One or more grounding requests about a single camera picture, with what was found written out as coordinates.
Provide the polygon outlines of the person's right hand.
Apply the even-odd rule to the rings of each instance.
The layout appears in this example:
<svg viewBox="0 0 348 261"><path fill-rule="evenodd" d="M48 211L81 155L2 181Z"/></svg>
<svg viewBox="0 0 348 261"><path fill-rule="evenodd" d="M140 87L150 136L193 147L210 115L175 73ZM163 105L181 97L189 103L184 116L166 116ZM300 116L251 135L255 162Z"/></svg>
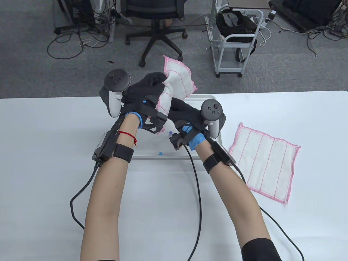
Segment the person's right hand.
<svg viewBox="0 0 348 261"><path fill-rule="evenodd" d="M172 98L168 114L180 136L180 143L188 145L194 151L198 145L206 140L207 124L201 111L185 103L183 100Z"/></svg>

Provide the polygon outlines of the person's left hand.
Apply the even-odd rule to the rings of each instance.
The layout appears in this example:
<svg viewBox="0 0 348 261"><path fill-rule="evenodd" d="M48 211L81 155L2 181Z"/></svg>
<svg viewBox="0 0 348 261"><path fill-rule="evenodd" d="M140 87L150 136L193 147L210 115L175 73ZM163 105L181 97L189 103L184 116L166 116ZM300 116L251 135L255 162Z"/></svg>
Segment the person's left hand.
<svg viewBox="0 0 348 261"><path fill-rule="evenodd" d="M139 82L127 89L123 100L121 116L135 114L140 120L139 129L143 128L148 117L157 117L156 110L160 95L164 91L163 82L167 79L161 72L149 73Z"/></svg>

